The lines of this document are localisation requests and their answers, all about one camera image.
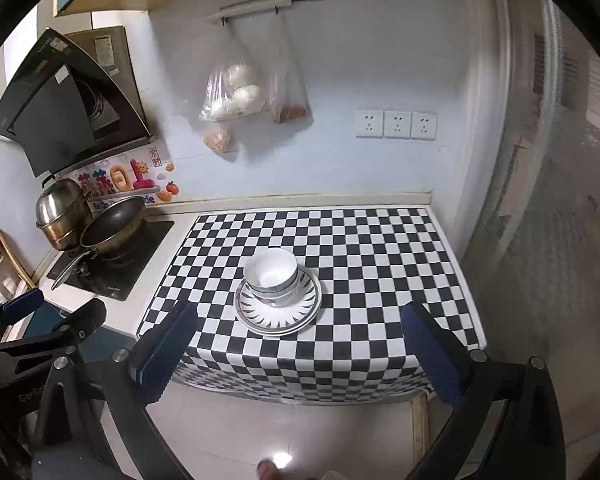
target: frying pan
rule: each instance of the frying pan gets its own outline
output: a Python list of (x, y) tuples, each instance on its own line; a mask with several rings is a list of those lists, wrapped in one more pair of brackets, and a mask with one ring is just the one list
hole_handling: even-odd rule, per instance
[(90, 254), (113, 252), (133, 237), (144, 221), (144, 198), (132, 196), (107, 207), (80, 236), (83, 251), (58, 275), (51, 285), (54, 290), (71, 275), (72, 270)]

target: black and white tablecloth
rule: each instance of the black and white tablecloth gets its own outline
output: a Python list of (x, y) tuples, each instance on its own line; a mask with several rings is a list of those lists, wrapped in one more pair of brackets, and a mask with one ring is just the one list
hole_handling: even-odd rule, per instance
[[(267, 247), (292, 251), (323, 291), (314, 322), (282, 338), (249, 332), (234, 307), (245, 262)], [(181, 298), (198, 304), (198, 332), (174, 380), (256, 397), (360, 401), (430, 389), (402, 339), (400, 306), (411, 300), (468, 348), (486, 344), (428, 206), (203, 214), (138, 336)]]

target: white wall socket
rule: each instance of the white wall socket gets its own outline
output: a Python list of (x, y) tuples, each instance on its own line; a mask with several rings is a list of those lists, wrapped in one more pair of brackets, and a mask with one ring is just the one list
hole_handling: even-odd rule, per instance
[(408, 139), (411, 132), (411, 112), (384, 111), (384, 136)]
[(411, 114), (411, 139), (434, 140), (438, 129), (438, 116), (431, 112)]
[(382, 137), (382, 110), (356, 110), (356, 137)]

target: plastic bag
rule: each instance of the plastic bag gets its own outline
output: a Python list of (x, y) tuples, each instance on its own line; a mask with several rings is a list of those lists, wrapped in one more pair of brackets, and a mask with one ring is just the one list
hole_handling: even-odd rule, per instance
[(231, 134), (224, 128), (218, 128), (202, 137), (205, 145), (216, 153), (224, 153), (231, 142)]
[(307, 115), (309, 103), (294, 61), (281, 14), (272, 17), (269, 29), (269, 106), (278, 124)]
[(244, 45), (227, 26), (222, 27), (218, 52), (218, 61), (206, 85), (200, 119), (226, 121), (261, 111), (266, 96), (260, 73)]

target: bolt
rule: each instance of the bolt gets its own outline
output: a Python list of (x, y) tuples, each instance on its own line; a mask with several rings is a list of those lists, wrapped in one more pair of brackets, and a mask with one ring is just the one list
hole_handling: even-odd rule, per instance
[(471, 356), (471, 359), (477, 363), (483, 363), (487, 360), (487, 354), (485, 354), (482, 350), (471, 350), (469, 355)]
[(68, 362), (69, 362), (69, 359), (67, 359), (66, 357), (64, 357), (64, 356), (59, 357), (58, 359), (55, 360), (54, 367), (58, 370), (62, 370), (67, 365)]
[(544, 368), (544, 360), (539, 358), (538, 356), (533, 356), (529, 359), (533, 368), (537, 368), (538, 370), (542, 370)]
[(129, 350), (127, 350), (126, 348), (121, 348), (120, 350), (116, 350), (115, 352), (113, 352), (113, 355), (111, 357), (115, 362), (121, 363), (127, 357), (129, 357)]

